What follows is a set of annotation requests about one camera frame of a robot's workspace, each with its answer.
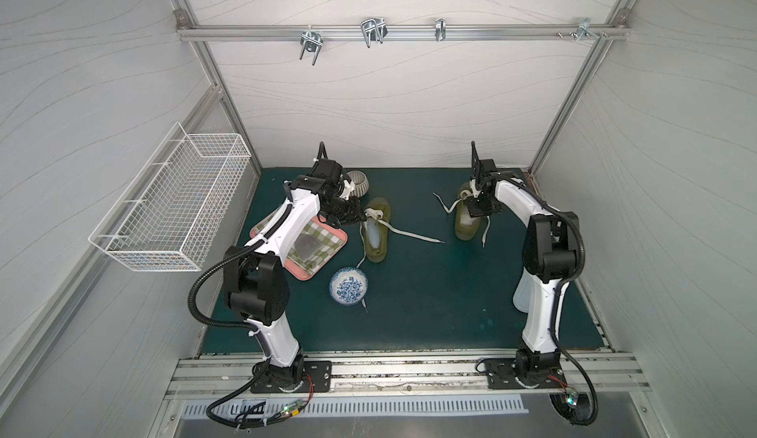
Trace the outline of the blue white patterned bowl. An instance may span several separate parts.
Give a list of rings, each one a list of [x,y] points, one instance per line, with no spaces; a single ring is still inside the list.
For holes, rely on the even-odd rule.
[[[368,278],[358,268],[342,268],[329,282],[331,298],[342,306],[363,304],[368,292]]]

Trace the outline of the metal clamp hook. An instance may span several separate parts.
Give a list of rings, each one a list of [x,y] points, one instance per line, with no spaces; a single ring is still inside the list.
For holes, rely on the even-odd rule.
[[[319,59],[319,54],[321,53],[321,49],[323,48],[323,43],[323,37],[321,37],[321,34],[319,34],[319,32],[315,32],[311,29],[305,31],[301,35],[301,51],[299,60],[301,61],[305,57],[305,55],[311,54],[313,56],[311,58],[311,64],[315,65],[317,63],[317,60]]]
[[[360,30],[368,48],[372,47],[372,43],[384,43],[384,39],[386,39],[386,35],[388,35],[386,20],[381,17],[365,19],[360,24]]]
[[[435,39],[437,42],[443,42],[447,34],[447,21],[440,17],[435,21]]]
[[[583,19],[576,27],[575,30],[565,34],[557,32],[556,36],[561,40],[570,39],[573,42],[581,42],[585,40],[600,41],[607,39],[609,35],[604,31],[597,31],[591,27],[591,20],[589,18]]]

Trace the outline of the light blue insole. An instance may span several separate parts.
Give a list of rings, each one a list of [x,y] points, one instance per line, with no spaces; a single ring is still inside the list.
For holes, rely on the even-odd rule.
[[[522,271],[522,276],[513,295],[513,304],[520,313],[527,314],[530,311],[530,286],[532,281],[527,270]]]
[[[376,219],[369,218],[367,220],[365,231],[371,249],[374,251],[380,250],[380,245],[382,245],[382,231],[380,231],[380,225],[377,223]]]

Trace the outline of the pink tray checkered cloth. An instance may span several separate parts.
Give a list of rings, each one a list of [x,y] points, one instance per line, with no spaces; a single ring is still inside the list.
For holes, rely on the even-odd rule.
[[[348,235],[314,216],[292,245],[283,267],[297,280],[315,276],[347,243]]]

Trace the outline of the olive green shoe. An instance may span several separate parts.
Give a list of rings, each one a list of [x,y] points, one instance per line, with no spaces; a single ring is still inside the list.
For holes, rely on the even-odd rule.
[[[388,255],[388,235],[390,233],[411,238],[418,241],[444,244],[444,241],[400,230],[392,225],[392,207],[385,198],[374,198],[364,209],[365,220],[360,225],[360,235],[363,241],[364,258],[358,267],[368,260],[380,264]]]
[[[442,197],[434,193],[447,214],[455,214],[455,236],[461,241],[471,241],[479,231],[483,217],[473,217],[466,202],[474,199],[473,181],[463,183],[457,191],[457,197],[451,205],[446,205]]]

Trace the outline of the striped ceramic cup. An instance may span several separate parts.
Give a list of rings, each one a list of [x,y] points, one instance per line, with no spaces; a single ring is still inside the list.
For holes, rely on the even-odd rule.
[[[368,191],[370,190],[370,182],[367,175],[359,170],[349,171],[347,175],[349,176],[351,182],[354,184],[353,194],[357,198],[362,198],[367,195]]]

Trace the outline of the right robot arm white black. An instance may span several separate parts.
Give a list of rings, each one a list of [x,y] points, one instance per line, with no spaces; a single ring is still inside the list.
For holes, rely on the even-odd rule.
[[[471,169],[471,195],[464,201],[470,217],[488,218],[508,209],[526,227],[520,285],[528,287],[530,300],[513,369],[522,386],[535,388],[566,356],[559,343],[563,296],[585,266],[579,219],[571,211],[552,207],[522,179],[498,169],[492,159],[481,158],[475,144]]]

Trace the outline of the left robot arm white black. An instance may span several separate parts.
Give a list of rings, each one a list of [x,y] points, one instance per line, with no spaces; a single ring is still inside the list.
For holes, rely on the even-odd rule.
[[[284,185],[272,219],[242,249],[230,249],[223,268],[228,308],[242,316],[268,363],[262,378],[284,392],[302,384],[305,360],[286,317],[290,288],[284,264],[310,221],[334,228],[366,219],[355,184],[338,162],[319,154],[311,170]]]

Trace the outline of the aluminium crossbar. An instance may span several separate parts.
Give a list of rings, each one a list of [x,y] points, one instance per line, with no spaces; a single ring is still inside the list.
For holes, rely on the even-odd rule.
[[[569,33],[579,23],[569,24],[450,24],[447,22],[446,39],[443,42],[508,42],[508,41],[572,41],[561,40],[557,32]],[[624,40],[632,29],[627,26],[591,24],[597,31],[606,32],[603,40]],[[179,39],[185,42],[300,42],[307,30],[319,32],[325,43],[363,42],[360,26],[350,25],[200,25],[179,29]],[[427,24],[386,24],[388,42],[437,42],[435,23]]]

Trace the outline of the green table mat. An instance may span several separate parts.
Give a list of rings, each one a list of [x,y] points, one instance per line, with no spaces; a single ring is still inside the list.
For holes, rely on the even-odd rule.
[[[385,198],[392,225],[436,238],[433,244],[393,233],[380,264],[366,260],[357,226],[346,245],[310,280],[289,278],[286,314],[307,351],[400,349],[516,349],[526,315],[513,304],[522,276],[526,229],[512,211],[483,223],[471,241],[455,236],[446,205],[470,173],[464,168],[370,168],[370,198]],[[342,306],[329,282],[342,268],[368,278],[363,304]]]

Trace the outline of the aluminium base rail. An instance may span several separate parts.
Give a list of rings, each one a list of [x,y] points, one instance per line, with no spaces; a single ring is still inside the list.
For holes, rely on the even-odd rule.
[[[329,386],[326,397],[492,395],[495,382],[485,361],[508,365],[514,349],[421,349],[311,352],[305,386]],[[599,393],[650,392],[652,387],[635,355],[609,349],[574,350]],[[166,399],[216,399],[252,377],[257,354],[202,355],[181,359],[169,382]]]

